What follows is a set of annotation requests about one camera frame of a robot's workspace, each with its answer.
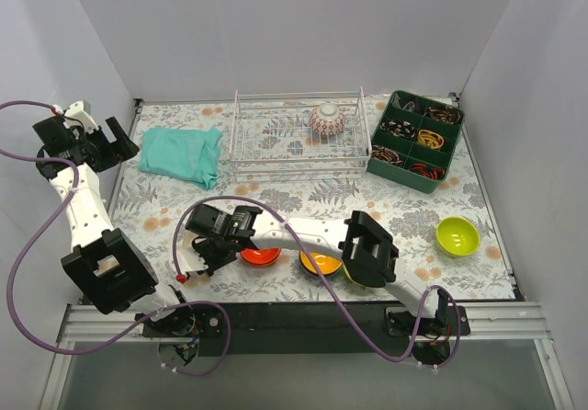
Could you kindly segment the lime green bowl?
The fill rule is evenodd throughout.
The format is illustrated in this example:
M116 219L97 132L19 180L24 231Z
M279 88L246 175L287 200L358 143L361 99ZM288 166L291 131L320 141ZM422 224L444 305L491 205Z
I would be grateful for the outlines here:
M451 257L465 257L475 254L481 244L478 229L463 217L447 217L436 227L437 247Z
M351 275L350 275L350 273L349 273L349 271L348 271L348 269L347 269L347 267L346 267L346 265L343 265L343 270L344 270L344 273L345 273L345 276L347 277L347 279L349 281L351 281L351 282L354 282L353 279L352 279L352 277L351 277Z

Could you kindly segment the blue patterned bowl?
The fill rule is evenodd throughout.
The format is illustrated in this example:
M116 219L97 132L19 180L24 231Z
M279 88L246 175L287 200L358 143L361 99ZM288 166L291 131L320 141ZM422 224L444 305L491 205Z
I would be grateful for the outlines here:
M312 110L311 130L320 136L328 137L343 133L345 117L341 109L333 103L322 103Z

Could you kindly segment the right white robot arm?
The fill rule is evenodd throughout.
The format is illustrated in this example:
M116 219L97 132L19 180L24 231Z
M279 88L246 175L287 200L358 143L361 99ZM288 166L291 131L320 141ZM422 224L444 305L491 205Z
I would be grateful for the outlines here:
M460 328L448 295L441 289L427 294L426 283L400 261L392 236L363 211L345 220L286 220L268 208L241 205L228 213L203 204L189 214L186 229L195 235L195 255L185 261L199 274L214 274L245 249L307 250L341 261L354 283L386 290L415 317L421 335L448 330L455 336Z

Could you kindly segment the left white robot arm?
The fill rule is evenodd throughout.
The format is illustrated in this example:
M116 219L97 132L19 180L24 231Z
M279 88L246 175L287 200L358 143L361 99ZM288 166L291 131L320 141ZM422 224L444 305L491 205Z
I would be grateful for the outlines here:
M173 288L160 285L146 256L113 226L101 198L99 173L139 151L115 118L107 125L114 141L87 116L51 116L33 126L42 142L37 168L68 202L71 251L61 260L63 270L101 313L133 309L186 336L195 327L194 312L179 304Z

